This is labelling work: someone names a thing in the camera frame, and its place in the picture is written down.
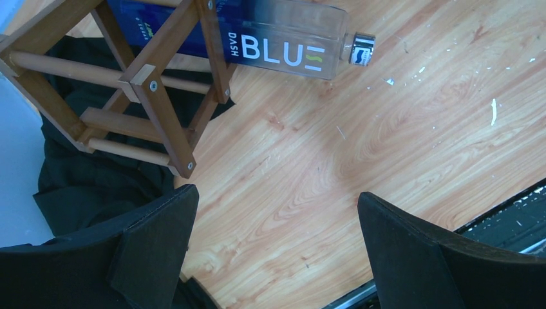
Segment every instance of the wood grain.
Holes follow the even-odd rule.
[[[171,165],[176,168],[177,174],[189,178],[196,165],[193,148],[178,121],[160,74],[155,66],[145,64],[131,80],[131,87],[171,156]]]
[[[129,116],[106,109],[87,108],[80,119],[88,126],[107,132],[141,138],[162,143],[152,122],[148,119]]]
[[[331,82],[235,72],[194,153],[182,269],[225,308],[321,308],[371,279],[362,191],[453,230],[546,176],[546,3],[314,2],[375,34],[374,58]]]
[[[122,71],[125,71],[131,62],[135,59],[135,55],[131,47],[125,40],[123,32],[116,21],[114,12],[108,5],[107,1],[103,1],[93,11],[91,16],[95,20],[100,32],[103,34],[108,47],[116,58]]]

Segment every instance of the black fabric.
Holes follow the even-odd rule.
[[[119,70],[104,39],[65,37],[48,55]],[[165,75],[199,82],[212,82],[210,73],[166,70]],[[46,76],[76,114],[87,107],[102,108],[114,89],[72,79]],[[187,127],[204,95],[168,88],[174,110]],[[213,118],[231,106],[220,104]],[[147,118],[140,104],[131,104],[127,115]],[[46,119],[45,162],[39,177],[39,192],[34,196],[55,236],[90,227],[119,214],[145,205],[173,190],[173,175],[165,167],[95,151],[77,151]],[[108,140],[165,152],[164,146],[110,133]]]
[[[199,197],[194,188],[187,194],[195,195],[191,203],[174,207],[177,196],[173,196],[165,201],[170,205],[167,209],[150,214],[146,222],[123,233],[108,282],[130,303],[141,308],[171,307],[190,236],[181,227],[192,227],[197,212]]]
[[[546,259],[467,239],[372,193],[358,211],[381,308],[544,308]]]
[[[0,248],[2,308],[171,307],[175,289],[181,294],[179,289],[194,288],[184,287],[177,277],[198,198],[196,187],[186,185],[143,207],[41,246]],[[72,205],[78,207],[78,201]],[[108,281],[107,276],[116,280]],[[116,291],[111,283],[118,281],[140,288]],[[177,302],[173,308],[204,307]]]

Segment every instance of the white paint speck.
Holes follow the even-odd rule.
[[[343,139],[346,140],[347,138],[345,137],[345,134],[343,134],[343,131],[341,131],[341,129],[339,128],[339,126],[336,126],[337,130],[339,131],[339,133],[341,134],[341,136],[343,136]]]
[[[393,79],[383,79],[387,84],[394,86],[394,80]]]
[[[493,119],[491,120],[491,126],[493,127],[496,121],[496,99],[493,99],[491,107],[493,108]]]

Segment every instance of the glass bottle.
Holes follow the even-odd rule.
[[[174,8],[108,0],[124,35],[144,46]],[[227,62],[286,73],[333,79],[339,61],[367,66],[375,37],[347,33],[342,9],[292,0],[217,0],[216,11]],[[206,57],[198,24],[179,53]]]

